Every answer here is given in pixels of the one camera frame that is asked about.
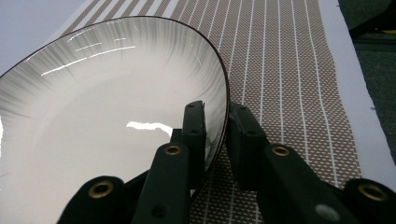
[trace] gray floor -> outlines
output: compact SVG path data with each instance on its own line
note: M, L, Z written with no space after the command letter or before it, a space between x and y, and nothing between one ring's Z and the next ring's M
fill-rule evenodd
M349 29L384 11L391 0L339 0ZM395 39L396 35L364 35L366 39ZM396 51L357 50L376 114L396 163Z

